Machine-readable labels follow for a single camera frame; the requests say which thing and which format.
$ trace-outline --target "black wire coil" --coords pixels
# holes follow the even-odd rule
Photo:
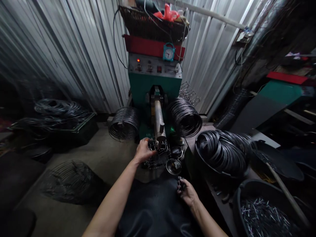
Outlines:
[[[243,176],[256,144],[246,134],[209,130],[198,135],[196,148],[204,161],[218,172]]]
[[[134,107],[122,107],[116,111],[109,133],[114,140],[134,139],[138,135],[139,125],[138,110]]]
[[[195,136],[202,127],[202,118],[184,98],[178,97],[170,103],[167,113],[176,133],[183,138]]]

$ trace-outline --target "switch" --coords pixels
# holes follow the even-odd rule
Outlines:
[[[142,70],[142,65],[140,63],[136,64],[137,70],[141,71]]]

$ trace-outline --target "green machine part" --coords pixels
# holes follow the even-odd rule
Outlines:
[[[147,75],[139,73],[129,73],[129,82],[131,86],[134,107],[140,113],[140,139],[144,137],[153,137],[154,129],[151,124],[151,105],[146,101],[146,94],[150,92],[153,85],[161,86],[164,94],[167,95],[168,101],[172,101],[179,96],[182,78],[165,77],[156,75]],[[165,122],[166,136],[171,130],[171,123],[168,121],[166,114],[166,105],[163,105],[162,114]]]

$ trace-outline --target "alarm clock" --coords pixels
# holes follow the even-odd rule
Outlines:
[[[173,46],[172,43],[166,43],[164,45],[164,55],[163,55],[163,60],[166,61],[173,61],[174,58],[174,52],[175,52],[175,47]]]

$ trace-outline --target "pile of wire coils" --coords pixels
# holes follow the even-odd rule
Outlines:
[[[262,197],[242,199],[240,211],[251,237],[298,236],[300,232],[283,211]]]
[[[122,107],[116,111],[109,133],[117,141],[130,140],[138,135],[139,126],[138,110],[134,107]]]
[[[35,103],[35,117],[20,119],[18,124],[35,137],[56,129],[73,129],[91,113],[74,101],[41,99]]]
[[[217,172],[242,177],[256,144],[246,134],[209,130],[197,136],[196,150],[203,161]]]
[[[167,113],[176,133],[183,138],[195,136],[202,127],[202,118],[184,98],[178,97],[171,102]]]

